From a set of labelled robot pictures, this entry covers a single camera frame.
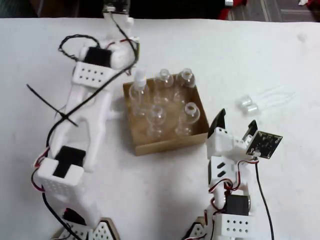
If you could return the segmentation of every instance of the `empty glass vial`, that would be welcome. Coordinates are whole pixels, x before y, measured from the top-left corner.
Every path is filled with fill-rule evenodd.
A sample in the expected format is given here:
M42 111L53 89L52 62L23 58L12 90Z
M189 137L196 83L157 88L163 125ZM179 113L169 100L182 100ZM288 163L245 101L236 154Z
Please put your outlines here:
M154 78L155 92L154 103L158 105L166 105L173 98L174 78L167 69L161 69Z
M129 89L133 115L145 116L150 107L150 94L147 85L146 72L138 70L134 82Z
M187 93L188 89L196 86L195 76L190 68L183 69L176 77L174 81L174 95L173 101L176 103L185 104L188 102Z
M192 126L200 118L200 111L194 102L188 102L181 110L175 133L179 136L188 136L192 133Z
M152 138L160 138L164 134L164 123L166 121L166 111L160 105L152 105L147 112L146 119L149 123L147 135Z

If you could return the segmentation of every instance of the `black wire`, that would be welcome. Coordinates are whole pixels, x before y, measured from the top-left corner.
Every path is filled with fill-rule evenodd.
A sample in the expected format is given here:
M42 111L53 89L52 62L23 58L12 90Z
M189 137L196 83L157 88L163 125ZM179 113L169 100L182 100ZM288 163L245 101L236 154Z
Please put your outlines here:
M264 193L263 193L263 191L262 191L262 187L261 187L261 184L260 184L260 180L259 180L258 163L255 164L255 173L256 173L256 181L258 182L258 185L259 185L259 190L260 190L260 194L261 194L261 197L262 197L264 206L265 206L266 214L268 215L268 220L269 220L269 225L270 225L270 231L271 231L271 239L272 239L272 240L275 240L274 227L272 226L272 221L271 221L271 216L270 216L269 208L268 208L268 205L267 205L267 202L266 202Z
M58 109L56 109L54 106L52 106L47 100L45 100L42 96L39 95L39 93L36 92L36 90L34 90L29 84L26 85L28 87L28 89L34 94L36 95L42 102L44 102L45 104L47 104L50 108L52 108L53 110L55 110L58 114L60 114L60 116L63 119L67 119L70 123L72 123L73 125L75 125L76 127L78 127L78 125L72 121L71 119L69 119L68 117L66 117L66 115L63 112L60 112Z
M91 40L95 41L97 48L101 48L99 41L98 41L96 38L94 38L93 36L83 35L83 34L75 34L75 35L66 36L66 37L62 40L62 42L60 43L59 48L58 48L58 51L61 52L61 53L63 53L63 55L67 56L68 58L73 59L73 60L75 60L75 61L77 62L79 59L78 59L74 54L70 55L70 54L68 54L68 53L63 49L64 44L65 44L68 40L70 40L70 39L77 39L77 38L91 39Z
M214 236L214 231L215 231L215 221L212 219L212 232L211 232L210 240L212 240L212 238Z
M91 99L93 99L98 93L100 93L108 84L110 84L113 80L115 80L117 77L119 77L121 74L125 73L127 70L131 69L136 62L138 61L138 53L135 50L135 47L132 44L132 41L129 39L129 37L127 36L127 34L120 28L120 26L117 24L117 22L114 20L113 15L111 13L111 18L114 21L116 27L119 29L119 31L122 33L122 35L125 37L125 39L128 40L133 53L134 53L134 61L127 66L126 68L122 69L120 72L118 72L117 74L115 74L113 77L111 77L108 81L106 81L104 84L102 84L91 96L89 96L86 100L84 100L82 103L80 103L78 106L76 106L74 109L72 109L70 112L68 112L65 116L68 118L71 114L73 114L75 111L77 111L79 108L81 108L83 105L85 105L87 102L89 102ZM53 127L50 129L48 136L46 138L46 147L49 147L50 145L50 137L52 135L52 133L54 132L54 130L57 128L57 126L59 124L61 124L65 119L60 119L59 121L57 121Z
M77 234L72 231L72 229L64 222L62 219L58 216L58 214L53 210L53 208L50 206L50 204L47 201L46 194L42 193L42 198L45 206L48 208L48 210L52 213L52 215L58 220L59 223L77 240L82 240Z

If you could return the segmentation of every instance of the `clear plastic bottle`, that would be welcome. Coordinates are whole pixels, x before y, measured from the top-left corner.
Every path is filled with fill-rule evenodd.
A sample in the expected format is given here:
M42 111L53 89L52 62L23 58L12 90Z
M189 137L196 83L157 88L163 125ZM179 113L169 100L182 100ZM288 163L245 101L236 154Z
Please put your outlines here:
M167 69L161 69L154 78L155 92L154 103L158 105L166 105L173 98L174 78Z
M133 115L145 116L150 107L150 93L147 85L146 72L138 70L134 82L129 89Z
M194 102L188 102L181 110L175 133L179 136L192 134L192 126L200 118L200 110Z
M164 134L164 123L166 121L167 114L163 107L159 105L152 105L146 115L146 119L149 123L147 128L147 135L149 137L158 139Z
M176 103L185 104L188 102L187 91L196 86L195 76L190 68L184 68L174 81L173 101Z

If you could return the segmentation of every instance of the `white table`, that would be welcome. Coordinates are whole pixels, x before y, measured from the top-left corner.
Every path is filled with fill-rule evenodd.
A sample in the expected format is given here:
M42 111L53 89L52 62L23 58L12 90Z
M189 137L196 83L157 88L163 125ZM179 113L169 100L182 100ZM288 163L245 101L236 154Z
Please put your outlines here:
M0 19L1 239L49 239L60 225L30 183L54 112L27 88L62 107L74 62L57 51L66 35L104 36L103 19ZM137 20L138 65L151 77L190 67L209 122L223 107L229 131L242 137L252 117L235 110L246 93L276 83L296 92L289 104L265 111L259 129L284 136L259 164L277 240L319 239L320 25L217 20ZM67 44L78 53L82 40ZM123 82L110 89L122 95ZM205 145L135 157L127 121L108 122L105 148L88 177L104 216L123 240L179 240L209 204ZM259 240L270 239L259 194Z

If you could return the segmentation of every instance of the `cardboard box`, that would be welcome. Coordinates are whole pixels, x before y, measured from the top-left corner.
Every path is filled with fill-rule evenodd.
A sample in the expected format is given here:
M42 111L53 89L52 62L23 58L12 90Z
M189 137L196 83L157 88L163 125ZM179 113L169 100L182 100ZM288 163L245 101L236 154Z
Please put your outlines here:
M183 105L170 103L166 108L166 121L164 124L165 133L159 139L153 139L147 136L148 122L145 117L136 117L132 113L129 89L132 82L123 84L123 93L125 105L127 107L127 117L131 130L134 150L136 156L159 153L169 150L176 150L197 144L203 144L207 139L209 124L197 87L188 89L186 102L194 102L200 110L200 119L192 126L192 135L178 136L175 127L178 123L178 116ZM150 97L154 96L154 81L147 80L150 88Z

